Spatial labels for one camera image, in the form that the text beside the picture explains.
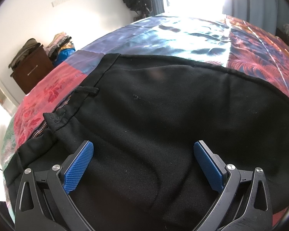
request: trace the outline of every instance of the blue gripper pad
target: blue gripper pad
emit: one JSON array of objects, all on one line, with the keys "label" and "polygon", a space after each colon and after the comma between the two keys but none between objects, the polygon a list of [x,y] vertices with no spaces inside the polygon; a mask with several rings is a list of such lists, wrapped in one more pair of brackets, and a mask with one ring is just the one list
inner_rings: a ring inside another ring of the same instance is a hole
[{"label": "blue gripper pad", "polygon": [[64,175],[63,188],[67,194],[76,189],[83,173],[93,157],[93,143],[88,142]]},{"label": "blue gripper pad", "polygon": [[194,156],[211,188],[219,193],[222,192],[224,189],[222,173],[199,142],[194,144]]}]

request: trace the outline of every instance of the silver bolt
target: silver bolt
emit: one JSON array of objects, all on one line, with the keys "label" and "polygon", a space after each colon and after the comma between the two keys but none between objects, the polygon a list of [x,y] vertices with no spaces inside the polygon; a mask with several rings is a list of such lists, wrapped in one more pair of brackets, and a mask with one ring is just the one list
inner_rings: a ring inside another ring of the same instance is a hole
[{"label": "silver bolt", "polygon": [[260,168],[260,167],[256,167],[256,171],[257,171],[259,174],[262,174],[262,173],[263,173],[263,170],[262,170],[262,168]]},{"label": "silver bolt", "polygon": [[30,169],[30,168],[27,168],[27,169],[25,170],[25,174],[27,175],[27,174],[29,174],[29,173],[31,173],[31,169]]},{"label": "silver bolt", "polygon": [[227,168],[228,168],[229,170],[235,170],[235,165],[228,164],[228,165],[227,165]]},{"label": "silver bolt", "polygon": [[57,171],[57,170],[59,170],[60,169],[60,165],[54,165],[53,167],[52,167],[52,170],[53,171]]}]

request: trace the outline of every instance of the drawer handle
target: drawer handle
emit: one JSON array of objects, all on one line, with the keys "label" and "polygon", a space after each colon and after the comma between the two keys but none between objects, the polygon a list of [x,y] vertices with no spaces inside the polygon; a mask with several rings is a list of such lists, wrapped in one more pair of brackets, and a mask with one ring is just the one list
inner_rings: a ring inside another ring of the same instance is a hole
[{"label": "drawer handle", "polygon": [[30,75],[38,66],[36,65],[27,75]]}]

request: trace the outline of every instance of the bed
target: bed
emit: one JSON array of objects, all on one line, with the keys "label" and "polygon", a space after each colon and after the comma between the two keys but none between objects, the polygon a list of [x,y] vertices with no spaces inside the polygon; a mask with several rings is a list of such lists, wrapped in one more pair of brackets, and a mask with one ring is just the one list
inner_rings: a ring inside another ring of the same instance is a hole
[{"label": "bed", "polygon": [[230,16],[203,20],[161,14],[97,39],[39,82],[10,121],[3,141],[3,170],[26,140],[47,128],[43,113],[67,104],[74,88],[107,53],[168,55],[220,65],[270,82],[289,97],[289,47],[281,39]]}]

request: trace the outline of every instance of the bedsheet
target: bedsheet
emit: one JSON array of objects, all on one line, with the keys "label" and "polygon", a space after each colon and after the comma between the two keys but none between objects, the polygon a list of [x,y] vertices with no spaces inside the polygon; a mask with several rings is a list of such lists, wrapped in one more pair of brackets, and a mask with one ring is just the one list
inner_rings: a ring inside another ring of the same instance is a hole
[{"label": "bedsheet", "polygon": [[[204,20],[164,13],[97,39],[39,82],[9,124],[2,148],[3,169],[27,139],[46,127],[42,114],[65,105],[107,53],[169,55],[221,65],[266,80],[289,97],[289,47],[281,39],[230,16]],[[13,217],[8,195],[6,199]]]}]

